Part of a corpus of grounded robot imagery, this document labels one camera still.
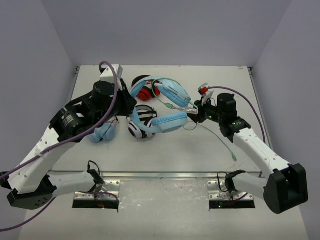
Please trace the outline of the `light blue headphones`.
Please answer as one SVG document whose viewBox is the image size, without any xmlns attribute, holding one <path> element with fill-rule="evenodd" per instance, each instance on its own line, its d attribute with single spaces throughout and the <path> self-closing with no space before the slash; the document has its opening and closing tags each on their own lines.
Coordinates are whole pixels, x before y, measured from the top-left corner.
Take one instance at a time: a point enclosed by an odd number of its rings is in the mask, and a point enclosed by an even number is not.
<svg viewBox="0 0 320 240">
<path fill-rule="evenodd" d="M 188 123 L 188 114 L 197 114 L 198 108 L 192 103 L 192 98 L 183 86 L 176 80 L 162 76 L 148 76 L 139 80 L 131 87 L 130 95 L 137 98 L 137 94 L 148 81 L 152 81 L 160 91 L 160 96 L 153 98 L 151 107 L 157 111 L 157 117 L 152 120 L 152 126 L 147 127 L 140 122 L 136 106 L 128 116 L 136 126 L 150 133 L 164 134 L 176 131 Z"/>
</svg>

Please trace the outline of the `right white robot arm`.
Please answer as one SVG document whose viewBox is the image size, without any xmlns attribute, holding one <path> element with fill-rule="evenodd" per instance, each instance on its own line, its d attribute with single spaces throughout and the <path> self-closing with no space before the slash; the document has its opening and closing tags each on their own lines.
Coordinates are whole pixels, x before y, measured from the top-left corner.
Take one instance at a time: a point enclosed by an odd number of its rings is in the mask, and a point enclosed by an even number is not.
<svg viewBox="0 0 320 240">
<path fill-rule="evenodd" d="M 226 174 L 224 185 L 230 196 L 238 192 L 251 194 L 264 200 L 275 214 L 309 200 L 305 168 L 283 159 L 258 137 L 251 125 L 238 116 L 234 94 L 219 94 L 216 105 L 202 97 L 195 106 L 198 114 L 192 120 L 195 123 L 206 120 L 217 123 L 222 135 L 240 148 L 264 175 L 264 178 L 255 177 L 244 170 Z"/>
</svg>

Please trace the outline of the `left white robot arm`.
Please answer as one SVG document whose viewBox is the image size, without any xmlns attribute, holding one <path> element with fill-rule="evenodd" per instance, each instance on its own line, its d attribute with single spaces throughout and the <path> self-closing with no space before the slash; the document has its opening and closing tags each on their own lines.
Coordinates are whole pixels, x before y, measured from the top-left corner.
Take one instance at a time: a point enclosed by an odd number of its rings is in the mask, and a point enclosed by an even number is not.
<svg viewBox="0 0 320 240">
<path fill-rule="evenodd" d="M 136 103 L 122 78 L 116 83 L 99 80 L 90 92 L 68 102 L 50 121 L 27 157 L 15 169 L 1 172 L 0 185 L 10 190 L 10 206 L 37 210 L 58 196 L 100 191 L 105 182 L 95 169 L 55 174 L 52 168 L 67 151 L 109 119 L 131 113 Z"/>
</svg>

